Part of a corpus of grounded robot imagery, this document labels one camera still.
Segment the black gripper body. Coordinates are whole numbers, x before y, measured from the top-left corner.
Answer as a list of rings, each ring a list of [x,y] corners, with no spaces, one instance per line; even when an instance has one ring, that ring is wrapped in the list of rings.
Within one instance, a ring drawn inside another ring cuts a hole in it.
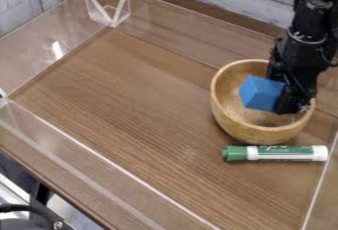
[[[334,34],[313,38],[289,28],[286,34],[275,38],[270,57],[283,65],[285,84],[315,96],[318,75],[337,66],[333,62],[337,51],[338,37]]]

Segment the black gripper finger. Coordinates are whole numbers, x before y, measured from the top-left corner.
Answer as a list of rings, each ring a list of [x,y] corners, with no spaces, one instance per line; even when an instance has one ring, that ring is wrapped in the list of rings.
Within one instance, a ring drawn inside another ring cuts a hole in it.
[[[313,98],[311,92],[302,91],[293,85],[285,85],[275,104],[275,113],[286,115],[302,112],[310,106]]]
[[[270,60],[267,68],[267,78],[278,82],[286,82],[283,65],[275,60]]]

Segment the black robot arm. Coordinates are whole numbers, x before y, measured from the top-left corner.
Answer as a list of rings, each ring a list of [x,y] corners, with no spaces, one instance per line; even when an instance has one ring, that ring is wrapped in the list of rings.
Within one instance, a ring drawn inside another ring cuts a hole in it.
[[[274,112],[297,114],[317,96],[318,76],[338,67],[338,0],[294,0],[293,20],[275,38],[267,77],[283,82]]]

